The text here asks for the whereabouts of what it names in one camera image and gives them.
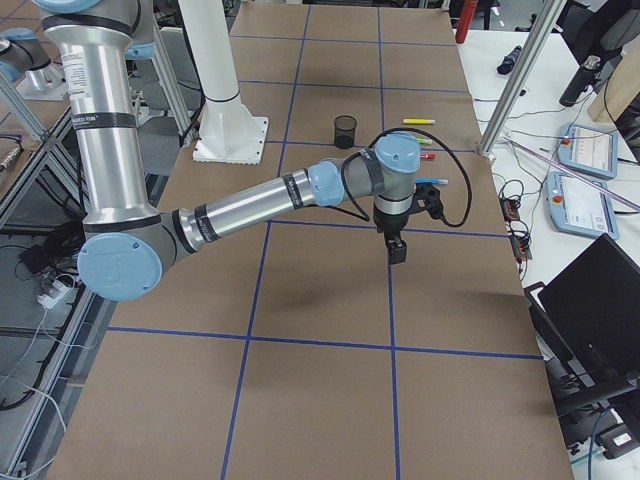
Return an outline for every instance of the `white plug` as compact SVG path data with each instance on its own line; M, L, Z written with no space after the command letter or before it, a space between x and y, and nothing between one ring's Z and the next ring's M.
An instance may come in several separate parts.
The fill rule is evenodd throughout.
M54 280L49 292L36 295L36 300L45 310L50 310L62 300L73 287L65 285L60 280Z

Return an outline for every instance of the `white pole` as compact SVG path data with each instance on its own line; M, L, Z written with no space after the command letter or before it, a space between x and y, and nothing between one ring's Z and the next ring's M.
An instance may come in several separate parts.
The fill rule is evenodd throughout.
M220 0L179 0L206 96L194 160L260 163L268 119L242 104Z

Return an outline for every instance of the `black monitor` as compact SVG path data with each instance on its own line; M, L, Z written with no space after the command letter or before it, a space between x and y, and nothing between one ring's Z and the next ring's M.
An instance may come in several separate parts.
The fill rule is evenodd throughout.
M539 298L596 384L640 370L640 267L608 235L595 240ZM640 439L640 391L608 400Z

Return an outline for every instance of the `white desk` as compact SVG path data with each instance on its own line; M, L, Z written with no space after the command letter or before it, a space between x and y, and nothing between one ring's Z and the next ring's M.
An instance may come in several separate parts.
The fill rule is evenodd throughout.
M496 72L496 66L500 64L502 57L507 55L516 45L523 45L526 36L526 33L515 32L476 30L469 32L465 44L458 48L469 83L469 90L474 98L496 100L500 97L508 77L499 75ZM577 68L578 64L560 35L551 35L527 80L526 87L529 91L518 100L511 116L518 116L524 112L561 110L562 106L558 103L558 99ZM518 119L511 119L507 122L506 129L512 131L510 135L514 140L527 145L532 150L545 148L553 152L557 140L530 137L515 133L513 130L557 136L562 125L574 121L576 118L578 123L613 129L611 124L595 124L590 120L586 110L594 98L595 95L592 95L585 101L585 106L579 116L580 105L560 112L525 115ZM495 102L474 102L476 116L482 131L487 124L480 120L488 120L495 105ZM497 145L494 153L497 157L493 165L495 173L506 179L521 180L527 192L536 191L539 188L536 181L518 167L511 147L506 144ZM633 158L624 141L620 142L618 156L627 159ZM547 172L545 163L523 152L518 152L518 157L522 165L536 177L539 179L545 177ZM497 188L501 184L502 180L496 178ZM636 203L640 203L640 167L620 163L618 177L609 181L609 188ZM517 189L507 190L507 194L516 191ZM533 260L529 262L527 274L523 280L524 286L537 281L550 281L592 242L586 237L557 232L547 213L544 194L537 206L535 206L536 198L536 195L525 196L520 208L523 220L529 227L533 227L533 243L531 245ZM617 202L614 202L614 208L626 210L626 207ZM640 216L618 216L617 221L620 228L618 244L637 263L640 263ZM594 479L637 480L638 471L640 471L640 450L617 460L604 460L602 456L594 456ZM577 480L587 478L586 462L574 465L574 475Z

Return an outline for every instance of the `marker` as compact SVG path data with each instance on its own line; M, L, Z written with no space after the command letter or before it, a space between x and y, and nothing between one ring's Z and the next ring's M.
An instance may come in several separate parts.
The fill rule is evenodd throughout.
M435 125L436 121L431 118L404 118L404 125Z
M416 183L430 183L432 185L448 185L449 180L446 178L419 178Z

